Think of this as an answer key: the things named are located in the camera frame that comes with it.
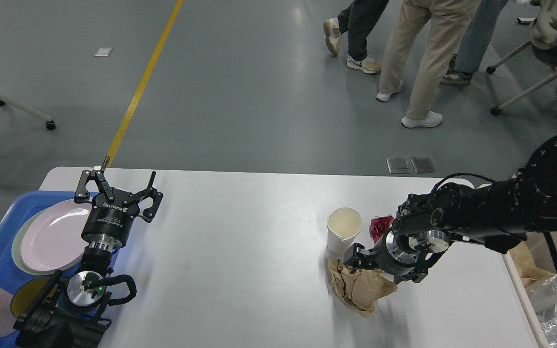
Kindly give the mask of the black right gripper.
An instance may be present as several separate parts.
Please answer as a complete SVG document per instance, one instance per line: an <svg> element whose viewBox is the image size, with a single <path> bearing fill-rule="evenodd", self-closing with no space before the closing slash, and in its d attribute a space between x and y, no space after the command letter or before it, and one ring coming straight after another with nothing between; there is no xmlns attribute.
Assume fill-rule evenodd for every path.
<svg viewBox="0 0 557 348"><path fill-rule="evenodd" d="M388 230L374 245L373 256L360 243L347 247L343 266L348 271L382 269L393 275L395 284L420 283L450 245L449 236L442 231L396 236Z"/></svg>

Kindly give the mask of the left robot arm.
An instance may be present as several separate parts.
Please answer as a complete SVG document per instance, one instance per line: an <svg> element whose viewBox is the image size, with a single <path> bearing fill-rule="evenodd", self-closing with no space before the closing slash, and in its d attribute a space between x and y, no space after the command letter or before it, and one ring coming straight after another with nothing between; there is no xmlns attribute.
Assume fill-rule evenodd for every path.
<svg viewBox="0 0 557 348"><path fill-rule="evenodd" d="M153 185L156 172L141 191L112 187L104 176L108 163L106 156L80 176L73 200L91 204L80 233L87 246L73 275L54 271L14 323L20 348L96 348L111 326L104 311L137 295L133 277L113 275L111 261L126 246L135 218L152 222L163 193Z"/></svg>

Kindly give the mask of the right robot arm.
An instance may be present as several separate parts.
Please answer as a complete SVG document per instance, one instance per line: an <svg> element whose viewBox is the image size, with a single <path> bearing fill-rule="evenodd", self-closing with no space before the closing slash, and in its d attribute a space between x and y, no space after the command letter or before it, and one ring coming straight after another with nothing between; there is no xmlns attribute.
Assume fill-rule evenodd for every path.
<svg viewBox="0 0 557 348"><path fill-rule="evenodd" d="M394 282L421 282L428 270L455 242L482 245L505 254L543 233L557 273L557 135L540 145L509 180L490 180L471 188L438 181L427 194L409 194L396 218L374 244L354 243L343 255L350 273L383 270Z"/></svg>

